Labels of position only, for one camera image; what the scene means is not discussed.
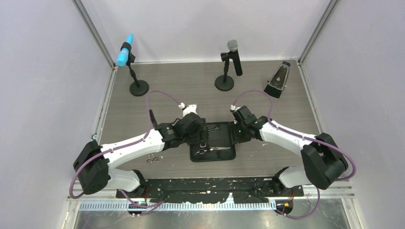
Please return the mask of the silver thinning scissors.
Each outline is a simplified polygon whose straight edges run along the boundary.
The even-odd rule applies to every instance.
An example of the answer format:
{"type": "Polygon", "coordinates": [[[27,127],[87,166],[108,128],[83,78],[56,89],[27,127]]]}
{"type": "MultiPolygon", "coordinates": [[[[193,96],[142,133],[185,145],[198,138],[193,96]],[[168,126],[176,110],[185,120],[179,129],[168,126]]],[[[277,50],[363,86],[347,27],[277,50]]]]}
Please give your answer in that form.
{"type": "Polygon", "coordinates": [[[206,143],[200,143],[199,150],[195,153],[195,155],[203,155],[208,151],[217,151],[217,150],[227,150],[231,149],[230,147],[208,147],[206,143]]]}

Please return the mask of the black zipper tool case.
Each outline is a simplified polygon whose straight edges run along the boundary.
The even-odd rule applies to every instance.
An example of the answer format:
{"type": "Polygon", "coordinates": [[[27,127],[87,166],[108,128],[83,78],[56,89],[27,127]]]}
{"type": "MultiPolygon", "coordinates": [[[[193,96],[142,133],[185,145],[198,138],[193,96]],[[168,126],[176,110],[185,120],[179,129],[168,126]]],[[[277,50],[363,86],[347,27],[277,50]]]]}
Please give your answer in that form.
{"type": "Polygon", "coordinates": [[[195,155],[199,150],[200,144],[189,145],[190,160],[195,163],[229,161],[236,158],[235,144],[232,140],[232,128],[228,122],[207,123],[206,128],[211,129],[215,126],[220,127],[220,131],[207,133],[206,144],[208,147],[230,147],[227,150],[208,151],[203,155],[195,155]]]}

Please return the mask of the silver cutting scissors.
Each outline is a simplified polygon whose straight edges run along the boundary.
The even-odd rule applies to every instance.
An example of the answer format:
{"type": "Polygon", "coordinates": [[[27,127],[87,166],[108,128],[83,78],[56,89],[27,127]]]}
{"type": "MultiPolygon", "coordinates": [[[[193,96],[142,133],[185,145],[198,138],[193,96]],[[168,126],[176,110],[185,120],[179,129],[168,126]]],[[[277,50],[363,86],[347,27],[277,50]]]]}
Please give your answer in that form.
{"type": "Polygon", "coordinates": [[[159,158],[155,156],[153,153],[148,154],[148,158],[146,160],[148,164],[153,164],[153,163],[160,163],[159,158]]]}

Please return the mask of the black hair clip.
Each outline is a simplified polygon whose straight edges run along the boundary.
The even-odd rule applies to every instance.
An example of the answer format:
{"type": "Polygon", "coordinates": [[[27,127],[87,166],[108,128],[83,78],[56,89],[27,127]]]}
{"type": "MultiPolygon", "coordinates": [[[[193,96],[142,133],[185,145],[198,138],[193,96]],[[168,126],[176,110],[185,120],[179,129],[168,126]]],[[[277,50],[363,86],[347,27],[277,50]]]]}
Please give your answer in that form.
{"type": "Polygon", "coordinates": [[[208,133],[213,133],[216,131],[220,131],[220,127],[219,126],[215,126],[214,128],[208,129],[207,132],[208,133]]]}

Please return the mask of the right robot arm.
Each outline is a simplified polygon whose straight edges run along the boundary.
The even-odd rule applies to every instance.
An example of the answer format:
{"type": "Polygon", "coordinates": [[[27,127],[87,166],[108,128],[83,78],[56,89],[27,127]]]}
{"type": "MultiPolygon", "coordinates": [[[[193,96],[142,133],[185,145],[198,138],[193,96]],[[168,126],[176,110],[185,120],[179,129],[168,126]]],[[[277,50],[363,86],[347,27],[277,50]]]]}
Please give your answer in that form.
{"type": "Polygon", "coordinates": [[[312,184],[326,190],[349,168],[346,158],[329,134],[298,132],[266,116],[257,118],[246,106],[237,108],[233,105],[230,111],[234,116],[237,143],[256,139],[276,144],[301,158],[302,165],[285,167],[273,176],[273,191],[279,196],[301,185],[312,184]]]}

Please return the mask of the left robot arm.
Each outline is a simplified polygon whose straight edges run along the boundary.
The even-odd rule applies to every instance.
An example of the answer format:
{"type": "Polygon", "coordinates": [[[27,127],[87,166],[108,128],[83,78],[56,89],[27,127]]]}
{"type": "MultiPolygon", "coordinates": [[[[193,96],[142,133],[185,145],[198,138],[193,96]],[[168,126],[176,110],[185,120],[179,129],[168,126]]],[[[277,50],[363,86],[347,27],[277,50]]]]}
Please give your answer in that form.
{"type": "Polygon", "coordinates": [[[175,123],[154,125],[147,133],[121,142],[99,145],[96,140],[90,141],[73,163],[73,181],[79,181],[83,195],[112,188],[142,197],[147,188],[141,173],[118,167],[144,155],[198,142],[205,124],[204,118],[189,113],[175,123]]]}

